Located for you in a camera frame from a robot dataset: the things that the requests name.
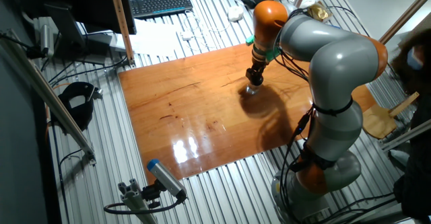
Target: keyboard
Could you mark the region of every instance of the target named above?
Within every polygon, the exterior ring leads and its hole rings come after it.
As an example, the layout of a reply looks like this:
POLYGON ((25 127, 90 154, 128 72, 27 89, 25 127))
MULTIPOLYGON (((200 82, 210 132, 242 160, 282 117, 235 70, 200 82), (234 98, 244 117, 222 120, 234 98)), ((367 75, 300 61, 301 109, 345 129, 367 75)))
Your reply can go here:
POLYGON ((133 0, 134 18, 145 19, 192 10, 190 0, 133 0))

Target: wooden table surface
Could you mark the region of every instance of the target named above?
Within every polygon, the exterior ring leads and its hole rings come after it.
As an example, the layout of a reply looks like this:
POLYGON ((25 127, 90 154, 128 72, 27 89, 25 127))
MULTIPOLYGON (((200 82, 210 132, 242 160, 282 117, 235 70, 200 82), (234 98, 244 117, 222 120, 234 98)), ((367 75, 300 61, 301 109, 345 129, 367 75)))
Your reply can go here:
MULTIPOLYGON (((308 84, 271 63, 259 93, 246 94, 251 50, 241 44, 119 74, 145 169, 158 158, 181 179, 286 144, 310 108, 308 84)), ((365 85, 353 98, 362 111, 376 103, 365 85)))

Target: person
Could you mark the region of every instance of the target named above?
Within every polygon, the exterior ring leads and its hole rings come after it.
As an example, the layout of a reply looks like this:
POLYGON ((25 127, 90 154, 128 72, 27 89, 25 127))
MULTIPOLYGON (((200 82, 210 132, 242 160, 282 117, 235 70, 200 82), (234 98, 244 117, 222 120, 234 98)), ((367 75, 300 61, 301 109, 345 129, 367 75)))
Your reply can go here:
MULTIPOLYGON (((424 30, 401 46, 393 60, 405 91, 418 92, 418 109, 411 120, 415 128, 431 119, 431 29, 424 30)), ((394 195, 403 214, 419 220, 431 215, 431 131, 410 140, 411 152, 405 173, 394 184, 394 195)))

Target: monitor stand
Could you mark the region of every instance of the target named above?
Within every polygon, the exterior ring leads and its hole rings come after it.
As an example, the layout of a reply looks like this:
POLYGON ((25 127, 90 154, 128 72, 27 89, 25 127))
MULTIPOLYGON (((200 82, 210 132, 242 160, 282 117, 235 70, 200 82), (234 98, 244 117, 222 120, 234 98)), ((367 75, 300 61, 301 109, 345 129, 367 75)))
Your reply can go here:
POLYGON ((112 36, 94 34, 83 36, 66 3, 45 4, 48 14, 61 33, 54 57, 67 61, 85 61, 104 65, 110 51, 112 36))

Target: robotic arm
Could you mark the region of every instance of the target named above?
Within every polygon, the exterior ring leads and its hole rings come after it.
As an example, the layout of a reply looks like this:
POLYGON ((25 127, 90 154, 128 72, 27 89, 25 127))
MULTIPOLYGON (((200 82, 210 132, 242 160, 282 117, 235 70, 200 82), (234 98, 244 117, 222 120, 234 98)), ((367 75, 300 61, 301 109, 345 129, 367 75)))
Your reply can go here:
MULTIPOLYGON (((262 84, 262 73, 269 63, 266 54, 272 52, 277 35, 286 54, 310 62, 308 80, 316 112, 304 145, 306 154, 299 158, 299 162, 308 164, 295 174, 287 173, 286 182, 289 203, 293 211, 298 211, 308 208, 308 202, 351 184, 360 175, 360 163, 348 151, 362 128, 362 111, 351 94, 385 70, 387 50, 374 39, 328 26, 306 15, 289 18, 287 9, 275 1, 256 6, 254 24, 253 66, 246 71, 251 87, 262 84)), ((277 188, 281 178, 285 177, 275 176, 273 195, 283 208, 277 188)))

